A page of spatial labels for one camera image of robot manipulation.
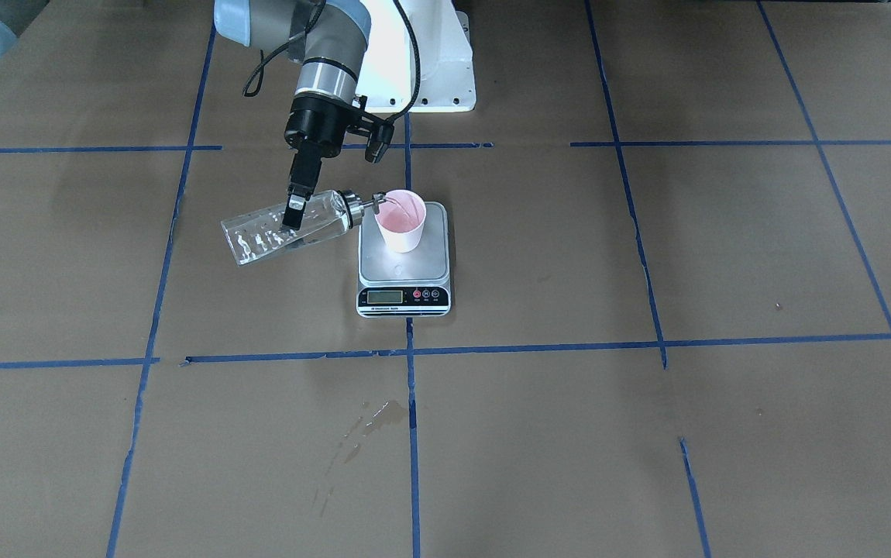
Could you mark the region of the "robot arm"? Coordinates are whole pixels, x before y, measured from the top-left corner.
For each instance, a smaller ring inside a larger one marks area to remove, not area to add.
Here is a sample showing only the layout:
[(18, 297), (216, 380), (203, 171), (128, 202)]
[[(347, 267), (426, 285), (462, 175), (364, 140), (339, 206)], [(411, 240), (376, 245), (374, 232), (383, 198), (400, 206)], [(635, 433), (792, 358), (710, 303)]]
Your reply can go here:
[(260, 88), (277, 57), (299, 64), (284, 141), (294, 149), (282, 225), (300, 229), (324, 159), (342, 152), (347, 134), (367, 138), (366, 159), (377, 163), (394, 135), (393, 118), (366, 110), (358, 98), (371, 18), (359, 1), (216, 1), (213, 25), (220, 36), (253, 47), (260, 60), (243, 88)]

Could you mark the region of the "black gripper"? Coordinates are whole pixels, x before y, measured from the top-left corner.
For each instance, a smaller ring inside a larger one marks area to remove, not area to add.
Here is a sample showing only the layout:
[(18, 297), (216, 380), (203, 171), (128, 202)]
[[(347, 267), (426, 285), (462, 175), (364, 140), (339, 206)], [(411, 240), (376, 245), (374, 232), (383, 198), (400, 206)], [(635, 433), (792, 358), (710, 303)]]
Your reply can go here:
[(347, 134), (366, 139), (364, 158), (378, 163), (394, 137), (394, 120), (369, 113), (368, 97), (350, 102), (322, 93), (297, 93), (287, 117), (284, 140), (294, 150), (282, 225), (299, 230), (308, 201), (315, 193), (322, 159), (342, 152)]

